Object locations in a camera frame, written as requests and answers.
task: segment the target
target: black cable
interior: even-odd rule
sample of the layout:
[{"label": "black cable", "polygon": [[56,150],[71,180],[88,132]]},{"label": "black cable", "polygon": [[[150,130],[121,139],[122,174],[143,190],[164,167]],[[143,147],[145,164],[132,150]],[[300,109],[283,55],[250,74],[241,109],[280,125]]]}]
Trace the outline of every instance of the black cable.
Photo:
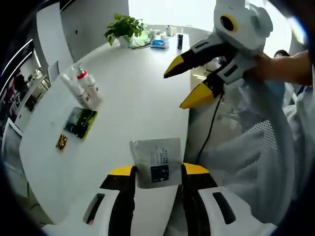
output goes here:
[{"label": "black cable", "polygon": [[198,164],[198,162],[199,162],[199,158],[200,158],[200,156],[201,156],[201,153],[202,153],[203,149],[205,148],[205,146],[206,146],[206,144],[207,144],[207,142],[208,142],[208,140],[209,140],[209,138],[210,138],[211,131],[212,131],[212,127],[213,127],[213,123],[215,122],[216,114],[217,114],[217,111],[218,111],[218,108],[219,108],[219,105],[220,105],[220,103],[221,103],[221,100],[222,100],[223,95],[224,95],[224,92],[221,93],[220,98],[219,98],[218,103],[217,103],[217,106],[216,106],[216,109],[215,109],[215,112],[213,113],[213,117],[212,117],[212,120],[211,120],[210,129],[209,129],[209,133],[208,133],[208,136],[207,136],[207,138],[206,138],[206,141],[205,141],[204,144],[202,145],[202,148],[200,149],[200,151],[199,151],[199,153],[198,153],[198,155],[197,155],[197,160],[196,160],[196,163],[197,163],[197,164]]}]

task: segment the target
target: white curved table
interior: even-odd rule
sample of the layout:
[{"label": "white curved table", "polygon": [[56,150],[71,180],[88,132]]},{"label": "white curved table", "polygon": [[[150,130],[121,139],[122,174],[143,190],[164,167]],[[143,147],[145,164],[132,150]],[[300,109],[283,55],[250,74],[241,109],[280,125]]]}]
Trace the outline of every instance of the white curved table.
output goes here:
[{"label": "white curved table", "polygon": [[[185,35],[183,51],[188,48]],[[163,79],[180,53],[174,37],[168,50],[104,45],[84,57],[104,97],[85,141],[63,131],[78,103],[60,78],[41,99],[20,153],[32,191],[54,223],[64,219],[74,199],[99,188],[111,169],[133,164],[129,141],[179,137],[184,156],[189,111],[179,105],[190,92],[190,72]],[[55,145],[62,133],[68,142],[60,153]],[[176,191],[177,186],[136,189],[132,235],[163,235]]]}]

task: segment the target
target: green leaves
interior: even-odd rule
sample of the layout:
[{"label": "green leaves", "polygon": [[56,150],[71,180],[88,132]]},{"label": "green leaves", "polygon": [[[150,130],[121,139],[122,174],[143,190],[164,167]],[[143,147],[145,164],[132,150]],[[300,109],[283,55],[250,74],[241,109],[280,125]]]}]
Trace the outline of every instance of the green leaves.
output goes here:
[{"label": "green leaves", "polygon": [[115,13],[114,20],[115,22],[107,26],[108,30],[104,34],[110,45],[113,45],[115,38],[120,36],[123,36],[127,42],[130,42],[133,35],[138,37],[144,30],[142,19],[136,20],[134,17]]}]

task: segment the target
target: white plastic bottle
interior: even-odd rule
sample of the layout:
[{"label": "white plastic bottle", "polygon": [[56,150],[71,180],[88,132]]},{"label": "white plastic bottle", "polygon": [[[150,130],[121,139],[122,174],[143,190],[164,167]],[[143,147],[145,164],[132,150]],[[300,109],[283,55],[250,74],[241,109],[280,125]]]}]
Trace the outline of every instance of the white plastic bottle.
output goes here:
[{"label": "white plastic bottle", "polygon": [[96,85],[93,75],[88,74],[83,64],[80,64],[77,69],[77,79],[78,79],[79,84],[88,93],[94,106],[97,107],[102,101],[99,88]]},{"label": "white plastic bottle", "polygon": [[61,74],[61,79],[83,108],[87,109],[93,108],[90,97],[85,92],[85,90],[79,86],[79,84],[73,83],[66,74]]}]

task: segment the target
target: potted plant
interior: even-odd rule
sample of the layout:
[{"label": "potted plant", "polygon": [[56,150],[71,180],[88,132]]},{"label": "potted plant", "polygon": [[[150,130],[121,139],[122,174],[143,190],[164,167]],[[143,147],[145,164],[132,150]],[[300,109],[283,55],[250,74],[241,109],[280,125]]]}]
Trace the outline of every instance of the potted plant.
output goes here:
[{"label": "potted plant", "polygon": [[118,39],[121,48],[127,48],[133,36],[138,37],[141,35],[144,29],[144,24],[141,20],[136,20],[133,17],[117,13],[114,14],[114,19],[115,22],[112,22],[107,26],[108,30],[104,36],[111,46],[116,38]]}]

